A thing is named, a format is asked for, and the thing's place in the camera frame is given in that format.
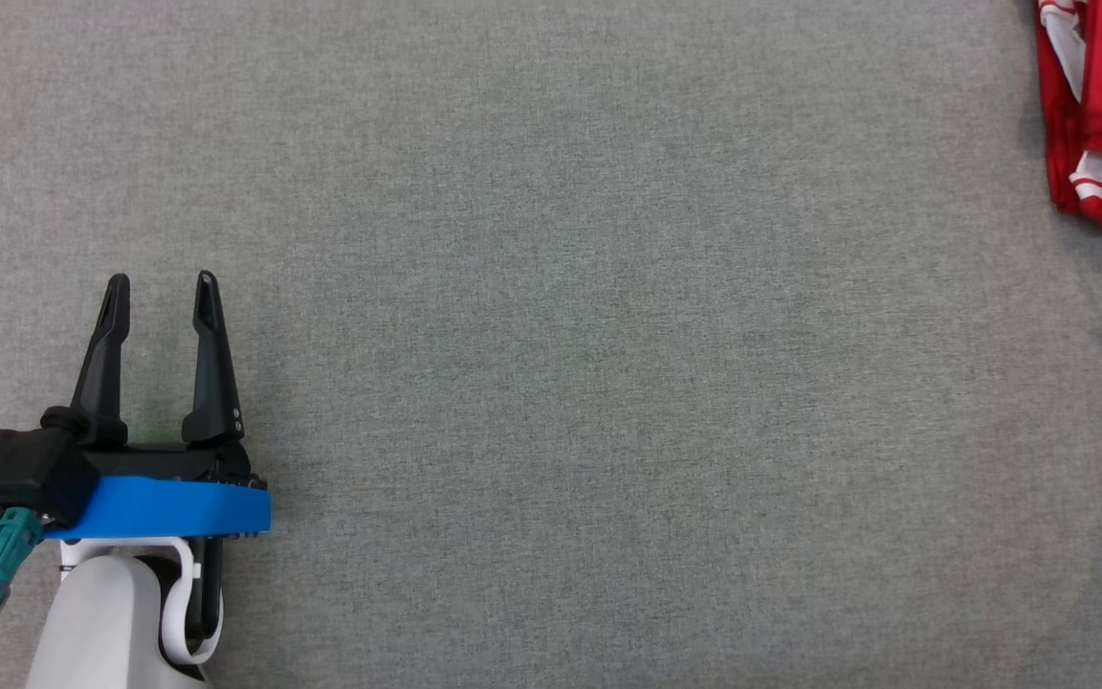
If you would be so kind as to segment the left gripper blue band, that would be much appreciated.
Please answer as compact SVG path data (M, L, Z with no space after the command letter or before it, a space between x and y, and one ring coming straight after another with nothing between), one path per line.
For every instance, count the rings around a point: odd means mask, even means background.
M88 448L101 473L76 526L45 532L48 540L210 538L270 532L273 498L253 473L245 435L231 340L218 279L202 270L192 325L198 336L195 391L180 442ZM84 420L82 441L119 446L128 441L120 417L121 353L130 330L130 279L108 280L80 367L71 409Z

